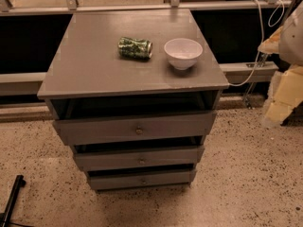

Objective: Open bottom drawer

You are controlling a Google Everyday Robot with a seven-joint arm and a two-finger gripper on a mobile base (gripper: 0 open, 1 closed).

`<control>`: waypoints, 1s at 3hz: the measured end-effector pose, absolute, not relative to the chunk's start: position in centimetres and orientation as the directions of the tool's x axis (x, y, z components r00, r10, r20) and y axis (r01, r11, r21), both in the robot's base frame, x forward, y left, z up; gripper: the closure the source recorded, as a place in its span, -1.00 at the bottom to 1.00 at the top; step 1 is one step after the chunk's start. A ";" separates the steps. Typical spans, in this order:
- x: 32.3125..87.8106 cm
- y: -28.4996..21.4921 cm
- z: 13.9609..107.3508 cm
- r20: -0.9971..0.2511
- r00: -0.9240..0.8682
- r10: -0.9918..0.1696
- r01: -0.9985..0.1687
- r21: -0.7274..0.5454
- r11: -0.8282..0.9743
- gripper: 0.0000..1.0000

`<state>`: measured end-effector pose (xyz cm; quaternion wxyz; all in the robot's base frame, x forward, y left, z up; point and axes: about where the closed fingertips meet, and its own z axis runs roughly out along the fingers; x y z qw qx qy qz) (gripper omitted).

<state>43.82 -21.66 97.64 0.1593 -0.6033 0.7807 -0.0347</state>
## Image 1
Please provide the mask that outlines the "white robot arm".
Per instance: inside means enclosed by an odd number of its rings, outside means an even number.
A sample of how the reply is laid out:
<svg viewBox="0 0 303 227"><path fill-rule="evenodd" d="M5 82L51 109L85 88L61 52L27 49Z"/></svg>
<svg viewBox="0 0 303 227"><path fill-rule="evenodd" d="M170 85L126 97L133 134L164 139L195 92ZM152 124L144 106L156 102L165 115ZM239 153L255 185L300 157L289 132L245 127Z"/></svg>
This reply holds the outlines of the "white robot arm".
<svg viewBox="0 0 303 227"><path fill-rule="evenodd" d="M282 124L303 102L303 1L258 51L278 54L290 64L285 72L274 73L264 104L262 124L272 128Z"/></svg>

